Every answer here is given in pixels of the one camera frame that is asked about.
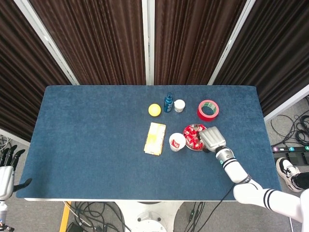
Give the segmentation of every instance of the curtain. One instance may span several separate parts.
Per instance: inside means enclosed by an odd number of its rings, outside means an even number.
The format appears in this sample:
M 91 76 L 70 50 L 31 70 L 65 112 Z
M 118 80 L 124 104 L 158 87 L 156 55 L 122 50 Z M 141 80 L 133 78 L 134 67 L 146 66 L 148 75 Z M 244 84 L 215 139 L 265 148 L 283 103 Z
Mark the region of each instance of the curtain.
M 83 85 L 144 85 L 141 0 L 30 0 Z
M 264 115 L 309 84 L 309 1 L 257 0 L 214 84 L 257 87 Z
M 30 141 L 45 88 L 70 83 L 11 0 L 0 25 L 0 128 Z
M 154 83 L 207 84 L 245 0 L 156 0 Z

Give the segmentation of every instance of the red tape roll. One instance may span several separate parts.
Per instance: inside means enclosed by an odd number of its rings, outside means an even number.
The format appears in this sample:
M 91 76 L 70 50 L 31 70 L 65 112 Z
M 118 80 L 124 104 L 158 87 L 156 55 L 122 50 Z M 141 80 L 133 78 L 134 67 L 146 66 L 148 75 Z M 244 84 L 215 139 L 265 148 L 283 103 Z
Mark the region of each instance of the red tape roll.
M 202 110 L 203 107 L 210 108 L 212 110 L 213 114 L 212 115 L 205 114 Z M 197 115 L 200 119 L 202 119 L 206 122 L 210 122 L 210 121 L 214 120 L 217 117 L 218 114 L 219 114 L 219 106 L 218 106 L 217 103 L 215 103 L 212 100 L 204 100 L 198 105 Z

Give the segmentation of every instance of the white cup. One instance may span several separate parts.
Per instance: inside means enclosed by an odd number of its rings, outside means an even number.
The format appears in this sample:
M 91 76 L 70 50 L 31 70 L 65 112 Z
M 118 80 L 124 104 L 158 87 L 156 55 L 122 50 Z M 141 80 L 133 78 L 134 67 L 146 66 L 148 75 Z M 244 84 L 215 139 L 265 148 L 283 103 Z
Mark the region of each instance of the white cup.
M 178 99 L 174 102 L 174 110 L 178 113 L 182 112 L 185 107 L 185 103 L 183 100 Z
M 172 145 L 173 140 L 179 144 L 179 147 L 175 147 Z M 186 140 L 184 135 L 180 133 L 174 133 L 169 137 L 169 146 L 172 151 L 179 151 L 180 149 L 184 148 L 185 142 Z

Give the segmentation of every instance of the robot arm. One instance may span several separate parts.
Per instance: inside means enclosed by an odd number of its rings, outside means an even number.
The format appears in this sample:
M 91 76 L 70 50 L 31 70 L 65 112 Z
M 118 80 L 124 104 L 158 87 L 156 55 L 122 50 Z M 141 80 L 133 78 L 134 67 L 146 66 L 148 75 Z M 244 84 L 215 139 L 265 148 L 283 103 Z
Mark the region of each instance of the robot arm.
M 32 179 L 28 179 L 24 184 L 14 186 L 14 172 L 21 154 L 25 150 L 17 151 L 13 156 L 13 153 L 17 145 L 7 148 L 0 155 L 0 231 L 14 231 L 14 228 L 5 225 L 7 205 L 5 201 L 11 197 L 13 192 L 27 187 Z
M 227 175 L 237 184 L 233 193 L 239 203 L 255 204 L 303 222 L 300 198 L 274 189 L 263 189 L 246 173 L 232 150 L 225 146 L 226 141 L 216 127 L 201 131 L 199 136 L 207 149 L 216 153 Z

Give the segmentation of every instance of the sneaker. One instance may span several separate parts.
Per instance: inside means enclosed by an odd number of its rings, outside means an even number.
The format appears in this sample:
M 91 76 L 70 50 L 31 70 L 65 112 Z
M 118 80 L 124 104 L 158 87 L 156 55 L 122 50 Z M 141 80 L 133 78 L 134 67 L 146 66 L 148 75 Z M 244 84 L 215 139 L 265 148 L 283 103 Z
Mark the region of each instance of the sneaker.
M 293 181 L 292 177 L 299 174 L 297 167 L 293 166 L 286 158 L 280 158 L 276 162 L 278 174 L 284 179 L 286 185 L 293 192 L 301 192 L 303 189 L 298 187 Z

